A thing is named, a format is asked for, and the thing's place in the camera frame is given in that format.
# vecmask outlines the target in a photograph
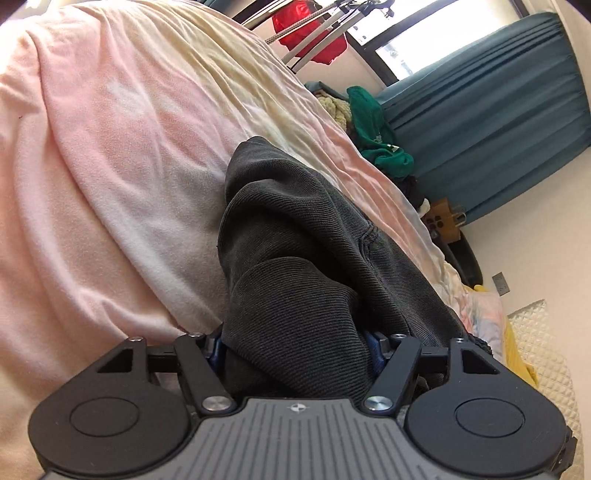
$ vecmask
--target window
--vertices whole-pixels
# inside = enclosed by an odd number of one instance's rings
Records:
[[[386,85],[527,15],[521,0],[395,0],[349,30]]]

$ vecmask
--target crumpled cloth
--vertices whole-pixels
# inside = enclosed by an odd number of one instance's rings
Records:
[[[324,90],[314,92],[314,96],[345,132],[353,126],[353,116],[351,115],[349,102],[335,98]]]

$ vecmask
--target pile of clothes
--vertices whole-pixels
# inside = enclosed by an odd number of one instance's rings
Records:
[[[374,97],[359,86],[348,88],[347,96],[322,82],[308,82],[306,88],[347,133],[361,156],[400,189],[421,217],[425,215],[430,205],[417,178],[411,175],[414,159],[395,145],[394,132]]]

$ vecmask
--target circular black pad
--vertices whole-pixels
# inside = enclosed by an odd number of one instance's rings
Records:
[[[112,437],[126,432],[139,419],[139,409],[122,398],[96,398],[78,405],[70,422],[91,437]]]
[[[110,478],[162,462],[189,428],[183,399],[148,381],[145,341],[124,342],[39,404],[29,438],[46,470]]]
[[[464,430],[474,435],[499,438],[519,430],[525,417],[520,409],[509,402],[477,398],[456,409],[456,420]]]
[[[567,432],[556,406],[477,347],[450,350],[448,382],[408,409],[414,444],[466,476],[524,478],[552,469]]]

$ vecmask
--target white wall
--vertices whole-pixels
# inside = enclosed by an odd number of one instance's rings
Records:
[[[551,177],[463,228],[485,286],[503,272],[510,313],[546,299],[591,434],[591,148]],[[591,459],[591,438],[585,442]]]
[[[272,37],[275,35],[272,21],[268,20],[263,23],[255,32],[261,38]],[[278,41],[271,48],[279,58],[288,52],[287,47],[284,47]],[[345,93],[348,87],[359,85],[372,95],[376,95],[385,87],[379,77],[351,46],[330,65],[309,62],[297,73],[297,77],[302,83],[320,80],[341,93]]]

